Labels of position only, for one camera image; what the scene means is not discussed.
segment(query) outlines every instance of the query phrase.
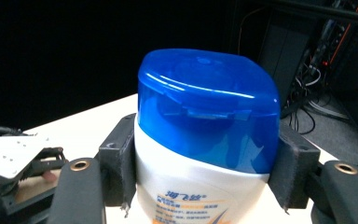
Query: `white table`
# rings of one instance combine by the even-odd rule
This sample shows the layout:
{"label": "white table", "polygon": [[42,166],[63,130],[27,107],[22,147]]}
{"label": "white table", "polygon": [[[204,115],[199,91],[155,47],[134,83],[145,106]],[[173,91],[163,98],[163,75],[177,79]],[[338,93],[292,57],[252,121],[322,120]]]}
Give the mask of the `white table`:
{"label": "white table", "polygon": [[[100,144],[120,119],[137,111],[137,97],[137,94],[134,94],[26,132],[48,137],[52,147],[63,147],[64,155],[69,161],[83,157],[93,158]],[[334,159],[322,150],[321,163]],[[56,184],[57,182],[46,183],[41,177],[31,178],[21,182],[21,191],[17,198],[19,201],[25,200]],[[258,203],[241,223],[311,223],[311,208],[310,200],[307,209],[290,209],[289,216],[280,208],[271,190],[266,186]],[[108,223],[149,223],[138,204],[136,195],[132,201],[129,217],[124,218],[124,215],[125,213],[118,207],[106,208]]]}

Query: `blue flip-top lid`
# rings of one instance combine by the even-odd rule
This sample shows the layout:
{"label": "blue flip-top lid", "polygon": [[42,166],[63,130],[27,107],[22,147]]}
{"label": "blue flip-top lid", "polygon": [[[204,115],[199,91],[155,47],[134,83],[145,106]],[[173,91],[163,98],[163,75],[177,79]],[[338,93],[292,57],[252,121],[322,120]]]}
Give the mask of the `blue flip-top lid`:
{"label": "blue flip-top lid", "polygon": [[145,56],[138,78],[138,123],[147,135],[194,160],[269,173],[280,104],[257,64],[232,54],[160,49]]}

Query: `bottle label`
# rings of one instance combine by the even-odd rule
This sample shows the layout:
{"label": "bottle label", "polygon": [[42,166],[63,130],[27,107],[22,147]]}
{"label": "bottle label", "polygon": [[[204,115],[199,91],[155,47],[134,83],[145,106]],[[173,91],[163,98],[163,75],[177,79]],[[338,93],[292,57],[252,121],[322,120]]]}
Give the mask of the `bottle label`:
{"label": "bottle label", "polygon": [[228,200],[209,200],[207,194],[167,191],[156,198],[153,224],[208,223],[230,224],[225,220]]}

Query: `white plastic bottle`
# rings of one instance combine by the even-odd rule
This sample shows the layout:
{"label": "white plastic bottle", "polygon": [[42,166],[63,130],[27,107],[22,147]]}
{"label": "white plastic bottle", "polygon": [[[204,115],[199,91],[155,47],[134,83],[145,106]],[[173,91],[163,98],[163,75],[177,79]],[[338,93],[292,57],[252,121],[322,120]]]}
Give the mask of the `white plastic bottle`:
{"label": "white plastic bottle", "polygon": [[269,178],[276,88],[246,58],[156,50],[139,72],[138,200],[150,223],[238,223]]}

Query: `white bottle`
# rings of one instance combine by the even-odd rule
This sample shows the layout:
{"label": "white bottle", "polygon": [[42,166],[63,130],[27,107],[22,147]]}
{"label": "white bottle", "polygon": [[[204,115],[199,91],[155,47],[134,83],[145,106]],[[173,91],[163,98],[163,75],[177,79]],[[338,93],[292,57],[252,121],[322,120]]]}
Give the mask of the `white bottle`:
{"label": "white bottle", "polygon": [[146,55],[139,81],[137,190],[150,223],[238,223],[275,158],[269,75],[240,56],[164,49]]}

